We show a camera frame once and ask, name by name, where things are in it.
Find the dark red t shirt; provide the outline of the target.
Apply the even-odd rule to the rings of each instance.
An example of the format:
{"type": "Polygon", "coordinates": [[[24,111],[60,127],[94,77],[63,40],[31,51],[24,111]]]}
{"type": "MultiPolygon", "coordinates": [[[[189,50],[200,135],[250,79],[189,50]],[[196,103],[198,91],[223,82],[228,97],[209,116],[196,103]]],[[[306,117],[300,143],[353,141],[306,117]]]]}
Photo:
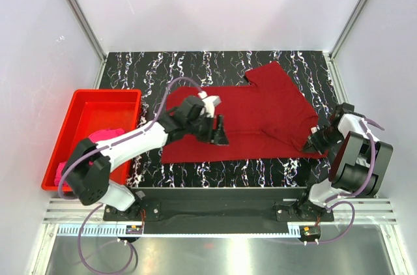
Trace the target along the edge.
{"type": "Polygon", "coordinates": [[[162,149],[163,163],[326,157],[303,152],[319,118],[277,62],[249,70],[245,77],[248,85],[205,88],[221,99],[216,113],[223,115],[229,144],[202,143],[187,135],[162,149]]]}

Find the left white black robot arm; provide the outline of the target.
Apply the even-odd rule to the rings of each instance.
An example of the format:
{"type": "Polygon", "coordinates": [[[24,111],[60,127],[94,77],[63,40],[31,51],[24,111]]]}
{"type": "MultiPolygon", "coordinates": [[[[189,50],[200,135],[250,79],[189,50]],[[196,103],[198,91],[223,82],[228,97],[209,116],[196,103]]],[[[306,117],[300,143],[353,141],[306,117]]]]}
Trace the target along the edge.
{"type": "Polygon", "coordinates": [[[105,204],[117,209],[126,220],[134,220],[141,211],[140,198],[126,185],[111,180],[111,172],[144,152],[165,147],[186,135],[209,145],[229,144],[221,115],[184,114],[172,109],[113,139],[80,141],[63,169],[59,197],[77,199],[83,205],[105,204]]]}

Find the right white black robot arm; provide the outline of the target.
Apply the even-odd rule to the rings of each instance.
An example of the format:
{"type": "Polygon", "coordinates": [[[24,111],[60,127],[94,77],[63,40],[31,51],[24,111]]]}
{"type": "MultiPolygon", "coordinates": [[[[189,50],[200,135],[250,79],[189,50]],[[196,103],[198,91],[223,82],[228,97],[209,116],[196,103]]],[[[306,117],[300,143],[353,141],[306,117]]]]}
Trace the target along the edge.
{"type": "Polygon", "coordinates": [[[302,220],[311,220],[322,209],[328,210],[337,199],[373,197],[379,191],[394,148],[371,131],[383,129],[346,102],[336,106],[330,124],[311,133],[304,153],[324,154],[339,146],[328,178],[310,186],[296,204],[302,220]]]}

